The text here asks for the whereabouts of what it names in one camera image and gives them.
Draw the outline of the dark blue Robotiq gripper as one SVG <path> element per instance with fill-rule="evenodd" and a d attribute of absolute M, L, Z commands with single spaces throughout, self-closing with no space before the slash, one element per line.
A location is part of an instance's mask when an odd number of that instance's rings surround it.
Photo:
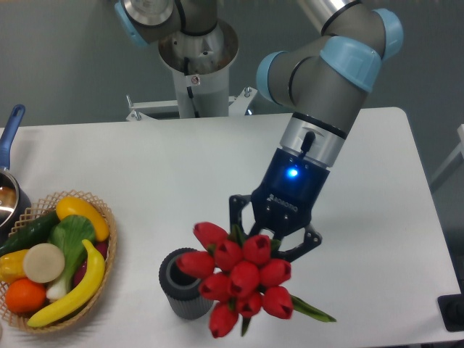
<path fill-rule="evenodd" d="M 250 195 L 233 195 L 228 199 L 231 232 L 256 236 L 263 230 L 271 231 L 276 239 L 302 229 L 300 244 L 287 250 L 271 252 L 276 259 L 293 262 L 322 244 L 322 236 L 315 230 L 312 208 L 326 182 L 329 171 L 305 161 L 282 149 L 277 149 L 262 179 Z M 242 212 L 252 203 L 255 223 L 244 231 Z"/>

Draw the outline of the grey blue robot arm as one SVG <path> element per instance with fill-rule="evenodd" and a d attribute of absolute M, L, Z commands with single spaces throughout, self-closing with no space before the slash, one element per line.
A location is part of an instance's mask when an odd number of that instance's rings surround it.
<path fill-rule="evenodd" d="M 402 47 L 395 13 L 361 1 L 301 1 L 319 38 L 292 52 L 267 55 L 256 74 L 259 93 L 292 116 L 262 183 L 229 200 L 230 225 L 241 230 L 251 205 L 251 236 L 274 241 L 304 231 L 300 245 L 275 256 L 294 261 L 321 243 L 311 211 L 385 60 Z M 229 108 L 229 67 L 238 53 L 234 29 L 218 17 L 216 1 L 117 1 L 132 41 L 157 43 L 170 68 L 182 118 L 223 117 Z"/>

